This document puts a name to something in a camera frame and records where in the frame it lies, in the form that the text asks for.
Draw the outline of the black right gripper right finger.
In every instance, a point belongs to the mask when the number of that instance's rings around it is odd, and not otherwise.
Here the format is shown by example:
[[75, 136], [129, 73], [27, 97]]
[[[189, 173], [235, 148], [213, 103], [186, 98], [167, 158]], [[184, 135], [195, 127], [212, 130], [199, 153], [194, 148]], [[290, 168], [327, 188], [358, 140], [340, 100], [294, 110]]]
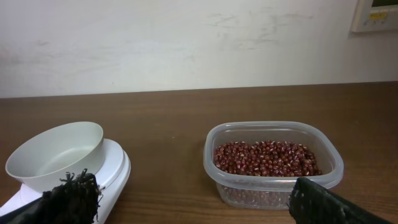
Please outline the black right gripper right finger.
[[305, 177], [299, 177], [289, 197], [296, 224], [391, 224]]

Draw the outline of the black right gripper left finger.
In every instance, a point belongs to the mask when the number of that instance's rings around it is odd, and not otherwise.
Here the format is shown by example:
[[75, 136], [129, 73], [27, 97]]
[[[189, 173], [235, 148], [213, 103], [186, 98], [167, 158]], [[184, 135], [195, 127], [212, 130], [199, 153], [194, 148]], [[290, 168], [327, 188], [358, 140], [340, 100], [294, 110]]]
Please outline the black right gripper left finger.
[[1, 216], [1, 224], [93, 224], [103, 198], [103, 187], [86, 169], [67, 172], [62, 185], [21, 208]]

